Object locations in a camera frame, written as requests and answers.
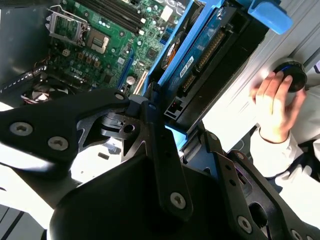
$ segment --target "blue handle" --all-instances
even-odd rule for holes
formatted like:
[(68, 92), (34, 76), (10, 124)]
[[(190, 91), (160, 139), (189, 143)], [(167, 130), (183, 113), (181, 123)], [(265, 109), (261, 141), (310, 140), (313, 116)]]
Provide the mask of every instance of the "blue handle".
[(253, 0), (248, 13), (276, 34), (284, 34), (293, 25), (292, 19), (274, 0)]

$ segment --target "capacitor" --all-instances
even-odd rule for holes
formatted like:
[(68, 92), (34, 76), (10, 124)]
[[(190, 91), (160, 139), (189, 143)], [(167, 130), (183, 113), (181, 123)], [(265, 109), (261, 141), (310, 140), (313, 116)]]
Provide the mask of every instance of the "capacitor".
[(135, 84), (135, 82), (136, 82), (136, 79), (133, 77), (133, 76), (128, 76), (127, 78), (126, 78), (126, 83), (127, 84), (129, 84), (129, 85), (133, 85), (133, 84)]

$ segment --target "screw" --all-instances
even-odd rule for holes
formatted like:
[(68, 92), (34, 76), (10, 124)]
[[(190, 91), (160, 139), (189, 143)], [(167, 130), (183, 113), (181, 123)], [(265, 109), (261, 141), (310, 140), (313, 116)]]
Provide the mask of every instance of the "screw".
[(238, 216), (238, 224), (247, 234), (252, 233), (251, 224), (244, 216)]
[(171, 193), (170, 201), (178, 209), (184, 209), (186, 207), (185, 198), (178, 192)]
[(222, 15), (223, 15), (223, 8), (220, 8), (219, 11), (216, 14), (216, 18), (218, 20), (221, 20), (222, 19)]
[(303, 240), (302, 237), (300, 236), (300, 234), (297, 233), (296, 230), (293, 230), (293, 229), (292, 229), (292, 230), (291, 230), (291, 233), (292, 233), (294, 239), (296, 239), (296, 240)]
[(34, 131), (30, 124), (22, 121), (11, 124), (9, 129), (13, 134), (23, 137), (30, 135)]
[(54, 136), (49, 139), (48, 146), (53, 150), (64, 151), (69, 147), (69, 143), (62, 136)]
[(116, 97), (117, 99), (119, 99), (119, 100), (125, 99), (124, 96), (122, 96), (122, 95), (120, 95), (120, 94), (118, 94), (118, 93), (115, 93), (115, 97)]
[(152, 108), (152, 109), (154, 109), (154, 110), (157, 109), (156, 106), (154, 106), (154, 105), (152, 105), (152, 104), (149, 104), (149, 107)]
[(218, 140), (217, 136), (214, 135), (213, 133), (211, 133), (210, 136), (211, 136), (211, 138), (212, 138), (213, 140)]
[(241, 160), (245, 159), (245, 157), (244, 157), (241, 153), (239, 153), (239, 152), (236, 153), (236, 156), (237, 156), (238, 158), (240, 158)]

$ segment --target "cooling fan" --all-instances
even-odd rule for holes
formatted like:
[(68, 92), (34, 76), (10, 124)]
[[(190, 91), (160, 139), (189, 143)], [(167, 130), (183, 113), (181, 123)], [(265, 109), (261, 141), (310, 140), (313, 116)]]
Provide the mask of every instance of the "cooling fan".
[(69, 85), (51, 77), (41, 77), (34, 81), (32, 87), (21, 95), (21, 98), (26, 104), (37, 104), (75, 94), (76, 90)]

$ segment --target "person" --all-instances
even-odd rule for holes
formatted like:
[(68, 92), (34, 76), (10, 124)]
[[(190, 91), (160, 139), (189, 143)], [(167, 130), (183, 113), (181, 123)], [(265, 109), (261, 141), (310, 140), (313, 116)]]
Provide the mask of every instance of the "person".
[[(296, 215), (320, 229), (320, 85), (301, 89), (286, 104), (293, 78), (283, 78), (283, 72), (271, 72), (250, 92), (259, 125), (250, 153)], [(308, 149), (299, 147), (305, 142)]]

